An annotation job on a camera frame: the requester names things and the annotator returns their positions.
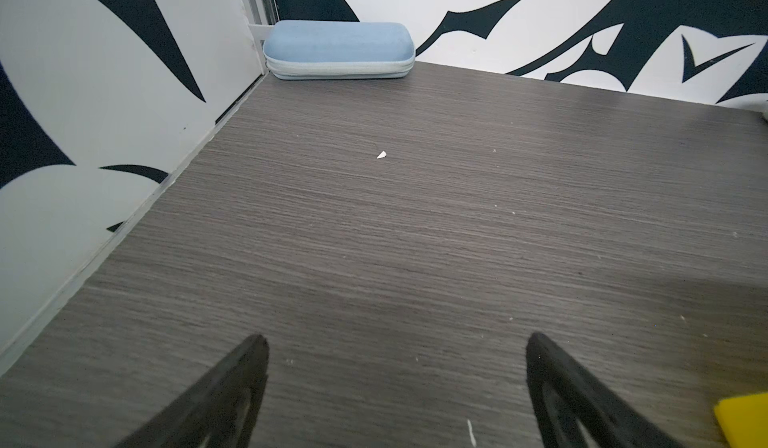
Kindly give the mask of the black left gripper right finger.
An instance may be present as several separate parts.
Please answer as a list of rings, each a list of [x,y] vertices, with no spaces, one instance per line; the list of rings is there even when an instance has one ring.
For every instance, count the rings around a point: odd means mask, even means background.
[[[526,345],[526,381],[543,445],[680,447],[541,332]]]

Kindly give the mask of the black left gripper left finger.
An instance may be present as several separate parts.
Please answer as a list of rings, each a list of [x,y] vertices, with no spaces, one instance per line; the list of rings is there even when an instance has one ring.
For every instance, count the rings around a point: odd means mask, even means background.
[[[268,380],[269,345],[251,335],[119,447],[247,447]]]

